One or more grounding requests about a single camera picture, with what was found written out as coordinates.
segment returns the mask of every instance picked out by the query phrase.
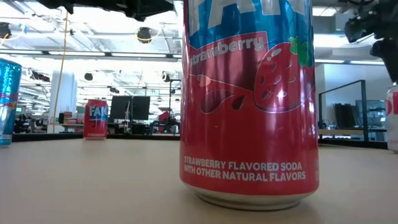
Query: white wall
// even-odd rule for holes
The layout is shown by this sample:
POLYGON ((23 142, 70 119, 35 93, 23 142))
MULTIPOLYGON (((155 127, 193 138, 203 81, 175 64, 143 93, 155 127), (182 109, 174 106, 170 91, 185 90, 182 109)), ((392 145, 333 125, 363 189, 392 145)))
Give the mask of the white wall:
MULTIPOLYGON (((391 80, 384 66, 324 64, 315 69, 317 94, 357 80, 366 81, 367 100, 384 100, 391 85, 391 80)), ((323 98, 325 103, 322 103, 323 119, 330 123, 336 122, 333 103, 355 105, 355 100, 360 99, 360 83, 326 93, 323 98)))

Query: tan table surface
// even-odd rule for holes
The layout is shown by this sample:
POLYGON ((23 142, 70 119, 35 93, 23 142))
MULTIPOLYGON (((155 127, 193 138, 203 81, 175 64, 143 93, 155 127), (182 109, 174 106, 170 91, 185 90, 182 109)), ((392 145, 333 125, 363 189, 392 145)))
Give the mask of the tan table surface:
POLYGON ((1 224, 398 223, 398 155, 321 147, 321 187, 298 206, 202 202, 178 176, 178 141, 42 141, 0 149, 1 224))

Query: computer monitor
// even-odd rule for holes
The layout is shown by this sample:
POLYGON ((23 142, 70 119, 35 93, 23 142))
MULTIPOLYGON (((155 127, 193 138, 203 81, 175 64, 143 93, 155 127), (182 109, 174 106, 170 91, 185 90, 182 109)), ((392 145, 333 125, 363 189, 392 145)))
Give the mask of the computer monitor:
POLYGON ((113 96, 109 122, 112 123, 115 119, 126 119, 127 110, 129 111, 128 120, 148 120, 149 105, 150 96, 113 96))
POLYGON ((131 96, 113 96, 112 97, 112 105, 111 105, 111 114, 109 116, 108 121, 113 123, 115 119, 126 119, 126 111, 127 106, 130 103, 130 107, 128 108, 131 111, 131 96))
POLYGON ((149 119, 150 96, 134 96, 132 98, 132 119, 149 119))

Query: blue soda can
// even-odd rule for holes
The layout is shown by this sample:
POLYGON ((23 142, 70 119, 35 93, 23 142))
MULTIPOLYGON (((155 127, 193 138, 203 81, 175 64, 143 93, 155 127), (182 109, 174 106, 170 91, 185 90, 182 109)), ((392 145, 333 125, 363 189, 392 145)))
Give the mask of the blue soda can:
POLYGON ((11 144, 21 75, 21 65, 0 58, 0 147, 11 144))
POLYGON ((314 193, 312 0, 184 0, 184 26, 182 181, 245 210, 314 193))

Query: soda can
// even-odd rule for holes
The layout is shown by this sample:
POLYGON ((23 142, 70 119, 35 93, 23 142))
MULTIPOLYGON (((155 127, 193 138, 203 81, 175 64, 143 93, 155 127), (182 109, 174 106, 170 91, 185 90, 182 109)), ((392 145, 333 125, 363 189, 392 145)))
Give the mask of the soda can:
POLYGON ((88 100, 83 137, 85 139, 106 139, 107 130, 108 104, 103 100, 88 100))
POLYGON ((298 204, 319 185, 312 2, 184 4, 180 178, 224 207, 298 204))
POLYGON ((22 67, 0 59, 0 147, 11 144, 22 67))
POLYGON ((388 149, 398 154, 398 85, 393 83, 387 92, 387 146, 388 149))

